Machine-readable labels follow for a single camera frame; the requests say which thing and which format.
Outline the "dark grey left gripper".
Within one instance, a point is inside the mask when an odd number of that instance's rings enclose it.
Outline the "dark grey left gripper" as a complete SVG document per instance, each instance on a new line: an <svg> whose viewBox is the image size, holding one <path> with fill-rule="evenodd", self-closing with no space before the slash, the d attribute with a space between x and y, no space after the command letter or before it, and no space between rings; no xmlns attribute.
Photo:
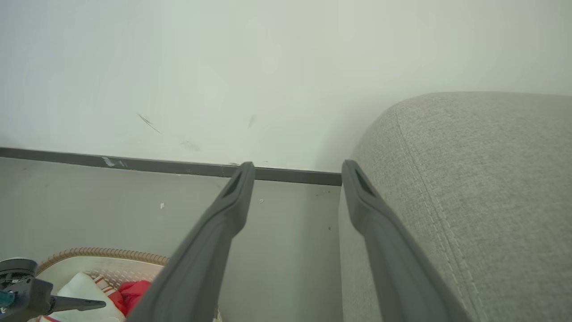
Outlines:
<svg viewBox="0 0 572 322"><path fill-rule="evenodd" d="M93 310L105 301L51 296L51 283L37 279L38 264L26 258L0 261L0 322L29 322L66 310Z"/></svg>

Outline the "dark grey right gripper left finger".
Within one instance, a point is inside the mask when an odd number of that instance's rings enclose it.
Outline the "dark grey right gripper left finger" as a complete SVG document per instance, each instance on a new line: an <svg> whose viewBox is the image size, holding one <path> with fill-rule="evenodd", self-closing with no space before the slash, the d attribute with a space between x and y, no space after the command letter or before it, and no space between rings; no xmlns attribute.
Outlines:
<svg viewBox="0 0 572 322"><path fill-rule="evenodd" d="M126 322L213 322L231 242L246 224L255 166L237 167Z"/></svg>

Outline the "pale white cloth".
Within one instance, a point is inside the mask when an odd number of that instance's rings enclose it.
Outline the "pale white cloth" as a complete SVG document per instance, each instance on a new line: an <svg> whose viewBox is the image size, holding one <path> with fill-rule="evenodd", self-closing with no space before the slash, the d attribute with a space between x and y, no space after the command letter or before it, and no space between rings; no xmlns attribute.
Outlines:
<svg viewBox="0 0 572 322"><path fill-rule="evenodd" d="M104 301L106 306L92 310L66 310L40 317L39 322L125 322L127 309L120 293L102 275L78 273L57 292L58 296Z"/></svg>

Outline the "red basketball jersey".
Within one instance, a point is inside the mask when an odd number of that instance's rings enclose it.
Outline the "red basketball jersey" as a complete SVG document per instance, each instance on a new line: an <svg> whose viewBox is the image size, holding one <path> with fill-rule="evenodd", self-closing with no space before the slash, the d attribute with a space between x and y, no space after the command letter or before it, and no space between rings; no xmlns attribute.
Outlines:
<svg viewBox="0 0 572 322"><path fill-rule="evenodd" d="M122 283L118 289L112 288L106 294L125 317L135 309L151 283L146 280Z"/></svg>

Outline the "grey fabric sofa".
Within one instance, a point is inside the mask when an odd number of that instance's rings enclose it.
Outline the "grey fabric sofa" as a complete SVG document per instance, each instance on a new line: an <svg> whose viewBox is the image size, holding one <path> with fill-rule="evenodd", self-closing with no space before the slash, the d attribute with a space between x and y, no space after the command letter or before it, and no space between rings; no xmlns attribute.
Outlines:
<svg viewBox="0 0 572 322"><path fill-rule="evenodd" d="M431 93L368 128L342 168L345 322L382 322L429 301L374 278L367 230L406 234L473 322L572 322L572 96Z"/></svg>

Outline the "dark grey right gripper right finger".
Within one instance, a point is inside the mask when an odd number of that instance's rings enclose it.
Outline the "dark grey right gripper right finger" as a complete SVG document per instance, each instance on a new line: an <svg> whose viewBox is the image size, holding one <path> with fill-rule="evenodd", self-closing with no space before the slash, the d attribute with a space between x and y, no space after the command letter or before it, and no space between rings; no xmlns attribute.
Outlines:
<svg viewBox="0 0 572 322"><path fill-rule="evenodd" d="M383 322L471 322L360 165L342 165L353 227L363 236Z"/></svg>

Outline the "cream perforated laundry basket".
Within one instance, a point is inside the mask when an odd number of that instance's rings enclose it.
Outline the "cream perforated laundry basket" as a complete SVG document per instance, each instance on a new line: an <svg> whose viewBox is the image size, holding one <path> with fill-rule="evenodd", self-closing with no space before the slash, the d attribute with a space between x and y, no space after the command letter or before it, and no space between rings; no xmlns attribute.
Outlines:
<svg viewBox="0 0 572 322"><path fill-rule="evenodd" d="M56 295L79 272L101 275L113 288L122 283L152 282L169 257L141 251L102 247L74 247L60 251L39 264L37 277L53 284Z"/></svg>

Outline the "dark grey baseboard strip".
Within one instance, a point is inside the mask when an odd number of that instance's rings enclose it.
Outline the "dark grey baseboard strip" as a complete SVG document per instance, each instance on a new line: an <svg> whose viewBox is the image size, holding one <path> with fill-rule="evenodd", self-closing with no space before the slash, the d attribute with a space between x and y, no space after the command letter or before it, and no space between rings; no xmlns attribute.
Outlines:
<svg viewBox="0 0 572 322"><path fill-rule="evenodd" d="M0 147L0 157L150 173L186 174L220 178L233 177L235 171L238 169L237 165L158 161L5 147ZM304 183L309 185L327 186L342 185L340 173L325 173L320 171L256 167L255 178L258 181Z"/></svg>

